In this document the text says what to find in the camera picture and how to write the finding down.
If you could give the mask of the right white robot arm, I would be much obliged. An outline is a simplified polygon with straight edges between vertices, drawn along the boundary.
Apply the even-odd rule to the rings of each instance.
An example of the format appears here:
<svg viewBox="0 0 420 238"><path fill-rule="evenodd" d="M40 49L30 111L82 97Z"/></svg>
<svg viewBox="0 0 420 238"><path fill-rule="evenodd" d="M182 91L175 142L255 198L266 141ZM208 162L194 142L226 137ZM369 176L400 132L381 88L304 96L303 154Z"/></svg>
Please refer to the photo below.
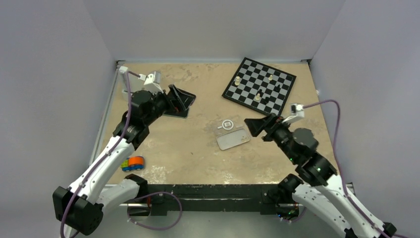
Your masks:
<svg viewBox="0 0 420 238"><path fill-rule="evenodd" d="M296 166L279 183L278 195L285 202L294 200L329 224L341 238L386 238L396 234L392 223L383 222L369 212L343 185L335 167L316 151L318 141L311 130L290 124L301 120L304 112L283 118L274 114L261 119L245 119L253 137L266 132L263 141L273 141Z"/></svg>

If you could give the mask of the white phone case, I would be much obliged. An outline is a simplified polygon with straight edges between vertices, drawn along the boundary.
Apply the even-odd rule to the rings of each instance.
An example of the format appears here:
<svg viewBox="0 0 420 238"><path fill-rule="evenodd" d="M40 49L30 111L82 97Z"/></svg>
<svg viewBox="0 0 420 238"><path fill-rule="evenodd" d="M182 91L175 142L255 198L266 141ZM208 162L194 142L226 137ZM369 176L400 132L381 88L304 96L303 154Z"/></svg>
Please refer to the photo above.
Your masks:
<svg viewBox="0 0 420 238"><path fill-rule="evenodd" d="M250 139L248 132L244 128L239 128L217 136L216 142L220 150L224 151L247 143Z"/></svg>

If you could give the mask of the clear phone case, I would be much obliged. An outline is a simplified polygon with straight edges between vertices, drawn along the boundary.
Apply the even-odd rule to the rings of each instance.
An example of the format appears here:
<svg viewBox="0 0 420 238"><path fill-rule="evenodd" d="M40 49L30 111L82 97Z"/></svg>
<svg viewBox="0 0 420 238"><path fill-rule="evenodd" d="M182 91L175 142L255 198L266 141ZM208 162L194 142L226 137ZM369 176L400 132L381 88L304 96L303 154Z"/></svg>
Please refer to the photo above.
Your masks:
<svg viewBox="0 0 420 238"><path fill-rule="evenodd" d="M212 129L216 135L224 134L244 127L242 118L238 115L217 118L212 123Z"/></svg>

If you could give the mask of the phone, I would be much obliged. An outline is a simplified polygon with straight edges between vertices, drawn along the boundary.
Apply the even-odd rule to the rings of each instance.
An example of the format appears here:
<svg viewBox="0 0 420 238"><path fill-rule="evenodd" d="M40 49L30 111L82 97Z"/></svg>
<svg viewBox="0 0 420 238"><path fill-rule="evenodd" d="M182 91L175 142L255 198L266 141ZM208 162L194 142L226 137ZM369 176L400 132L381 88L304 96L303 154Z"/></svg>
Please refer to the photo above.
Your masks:
<svg viewBox="0 0 420 238"><path fill-rule="evenodd" d="M169 109L163 113L164 116L182 118L182 119L186 119L188 117L188 114L189 114L189 109L186 109L184 111L180 111L177 109Z"/></svg>

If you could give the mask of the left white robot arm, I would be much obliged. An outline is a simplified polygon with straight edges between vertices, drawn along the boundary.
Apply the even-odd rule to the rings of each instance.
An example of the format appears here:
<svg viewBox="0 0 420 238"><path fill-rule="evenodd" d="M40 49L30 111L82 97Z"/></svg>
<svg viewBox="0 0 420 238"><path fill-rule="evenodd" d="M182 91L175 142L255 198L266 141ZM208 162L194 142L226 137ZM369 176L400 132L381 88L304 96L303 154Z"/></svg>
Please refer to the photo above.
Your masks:
<svg viewBox="0 0 420 238"><path fill-rule="evenodd" d="M115 170L130 157L149 135L149 126L164 113L182 113L194 103L196 95L169 86L152 93L136 91L128 96L128 110L123 114L105 149L82 175L67 188L53 192L56 218L61 222L60 236L90 235L104 215L121 203L141 203L148 197L147 181L129 175L120 184L104 189Z"/></svg>

